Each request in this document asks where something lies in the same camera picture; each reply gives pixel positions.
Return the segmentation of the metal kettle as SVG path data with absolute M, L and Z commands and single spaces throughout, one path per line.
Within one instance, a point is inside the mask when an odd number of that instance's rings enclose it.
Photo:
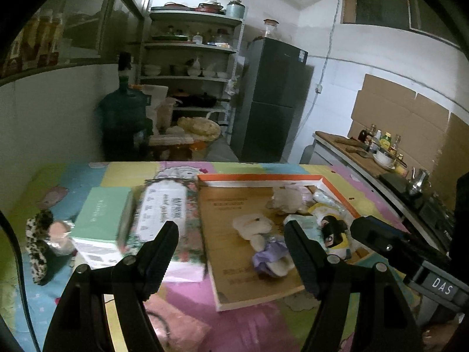
M 424 168 L 412 168 L 411 178 L 406 185 L 406 191 L 409 195 L 417 195 L 422 193 L 424 185 L 429 180 L 429 171 Z

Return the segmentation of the pale green towel pack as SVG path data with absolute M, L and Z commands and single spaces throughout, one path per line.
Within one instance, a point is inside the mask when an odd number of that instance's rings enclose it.
M 318 224 L 316 216 L 290 214 L 285 218 L 283 224 L 286 225 L 290 221 L 296 221 L 308 239 L 318 242 L 324 249 L 326 249 L 322 228 Z

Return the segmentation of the orange drink bottles row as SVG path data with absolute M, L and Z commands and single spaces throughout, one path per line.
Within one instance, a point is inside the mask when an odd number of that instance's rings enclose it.
M 1 77 L 57 65 L 63 27 L 61 12 L 37 10 L 11 44 L 2 62 Z

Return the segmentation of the cardboard on wall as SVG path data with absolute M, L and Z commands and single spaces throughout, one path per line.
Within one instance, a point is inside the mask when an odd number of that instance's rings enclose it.
M 468 172 L 468 124 L 407 87 L 366 74 L 351 114 L 348 135 L 372 124 L 399 135 L 398 151 L 409 168 L 424 168 L 444 204 L 456 205 L 456 183 Z

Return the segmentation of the glass jar on fridge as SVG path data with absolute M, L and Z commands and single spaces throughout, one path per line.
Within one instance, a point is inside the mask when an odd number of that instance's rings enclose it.
M 271 19 L 271 18 L 266 18 L 264 20 L 264 33 L 263 37 L 268 37 L 268 38 L 277 38 L 277 27 L 279 25 L 279 22 L 277 20 Z

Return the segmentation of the leopard print plush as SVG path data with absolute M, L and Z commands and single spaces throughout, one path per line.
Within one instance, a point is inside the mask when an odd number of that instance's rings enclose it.
M 71 239 L 74 224 L 54 219 L 49 209 L 39 211 L 26 221 L 26 252 L 33 282 L 46 285 L 65 258 L 76 255 Z

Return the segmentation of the white floral cloth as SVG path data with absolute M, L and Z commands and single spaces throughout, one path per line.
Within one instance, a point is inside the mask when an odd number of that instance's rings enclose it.
M 277 214 L 307 214 L 316 204 L 312 192 L 307 187 L 274 187 L 273 195 L 266 207 Z

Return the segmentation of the orange rimmed cardboard tray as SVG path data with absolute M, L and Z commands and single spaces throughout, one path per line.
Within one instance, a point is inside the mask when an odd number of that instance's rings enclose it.
M 219 312 L 250 307 L 303 290 L 284 228 L 296 221 L 307 238 L 348 264 L 370 251 L 350 232 L 358 212 L 321 175 L 199 177 L 199 206 L 208 271 Z

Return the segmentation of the green plastic bagged cloth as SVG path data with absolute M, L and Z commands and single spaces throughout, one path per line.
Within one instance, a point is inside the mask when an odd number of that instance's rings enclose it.
M 346 207 L 337 199 L 335 199 L 332 195 L 329 195 L 322 189 L 319 189 L 316 186 L 311 186 L 308 188 L 310 193 L 312 193 L 312 198 L 318 204 L 324 204 L 328 207 L 334 208 L 337 210 L 341 215 L 345 215 L 347 212 Z

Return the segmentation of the green tissue box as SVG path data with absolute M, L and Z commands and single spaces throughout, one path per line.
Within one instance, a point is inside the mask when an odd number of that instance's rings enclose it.
M 79 212 L 71 238 L 75 244 L 95 243 L 120 250 L 134 214 L 134 193 L 129 187 L 93 187 Z

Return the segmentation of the teal pot on shelf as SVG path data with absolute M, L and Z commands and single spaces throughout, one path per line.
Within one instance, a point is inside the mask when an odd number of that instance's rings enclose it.
M 243 19 L 246 7 L 242 4 L 241 0 L 230 1 L 226 7 L 226 16 L 230 18 Z

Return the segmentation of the bear doll purple dress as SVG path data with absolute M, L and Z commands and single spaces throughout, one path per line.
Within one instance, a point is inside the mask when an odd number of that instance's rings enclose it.
M 232 221 L 232 227 L 254 251 L 251 258 L 254 270 L 258 274 L 282 278 L 294 268 L 294 262 L 285 238 L 272 232 L 273 225 L 273 221 L 261 213 L 244 214 Z

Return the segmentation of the white bowl on counter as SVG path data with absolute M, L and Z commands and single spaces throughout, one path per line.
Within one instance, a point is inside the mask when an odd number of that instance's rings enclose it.
M 395 169 L 394 159 L 387 151 L 378 150 L 373 155 L 373 158 L 374 158 L 374 161 L 382 168 L 386 170 Z

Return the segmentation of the pink cloth pack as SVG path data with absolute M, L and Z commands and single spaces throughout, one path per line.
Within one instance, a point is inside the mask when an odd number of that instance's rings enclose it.
M 146 315 L 164 351 L 198 351 L 211 327 L 184 314 L 157 294 L 144 303 Z

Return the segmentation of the yellow bag on floor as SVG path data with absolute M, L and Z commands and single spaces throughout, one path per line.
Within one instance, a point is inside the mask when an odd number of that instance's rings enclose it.
M 207 118 L 182 117 L 178 119 L 177 125 L 183 129 L 184 132 L 192 136 L 195 141 L 215 141 L 221 134 L 219 124 Z

